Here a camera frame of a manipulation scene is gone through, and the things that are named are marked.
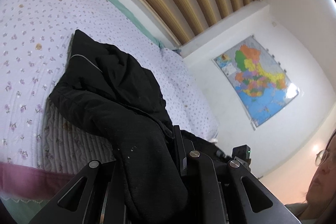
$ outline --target hair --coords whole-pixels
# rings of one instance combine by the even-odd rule
[[[328,141],[328,143],[327,143],[326,148],[328,148],[329,144],[331,143],[331,140],[335,137],[335,135],[336,135],[336,130],[335,130],[334,133],[331,135],[331,137],[330,137],[330,139],[329,139],[329,141]]]

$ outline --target eyeglasses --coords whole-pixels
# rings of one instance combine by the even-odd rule
[[[315,165],[320,166],[324,162],[327,162],[329,170],[333,170],[336,167],[336,153],[322,150],[316,155]]]

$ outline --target world map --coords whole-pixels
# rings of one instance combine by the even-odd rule
[[[214,58],[241,99],[253,127],[273,117],[299,89],[254,37],[248,37]]]

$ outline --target woman's nose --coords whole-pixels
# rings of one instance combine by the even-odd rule
[[[330,172],[329,169],[329,159],[325,160],[318,168],[318,171],[321,173],[328,173]]]

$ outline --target black jacket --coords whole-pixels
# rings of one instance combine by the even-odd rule
[[[184,210],[188,192],[167,148],[172,122],[151,71],[76,30],[68,68],[50,99],[69,122],[110,141],[135,217],[162,223]]]

